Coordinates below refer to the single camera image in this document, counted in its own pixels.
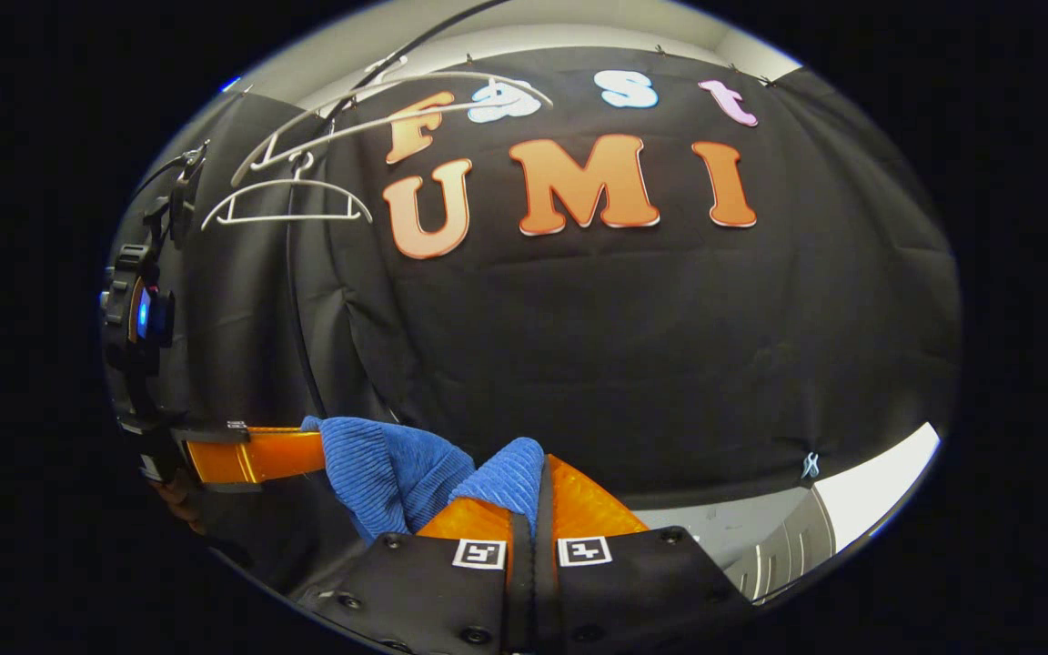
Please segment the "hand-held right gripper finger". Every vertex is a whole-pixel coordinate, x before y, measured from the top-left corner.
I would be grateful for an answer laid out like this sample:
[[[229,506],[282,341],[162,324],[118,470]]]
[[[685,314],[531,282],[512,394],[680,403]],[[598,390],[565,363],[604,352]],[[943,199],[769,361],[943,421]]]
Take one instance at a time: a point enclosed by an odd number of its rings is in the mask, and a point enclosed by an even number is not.
[[[379,534],[302,604],[391,654],[529,654],[533,554],[527,518],[460,498],[417,532]]]
[[[716,654],[754,604],[685,527],[650,528],[554,456],[534,551],[540,654]]]

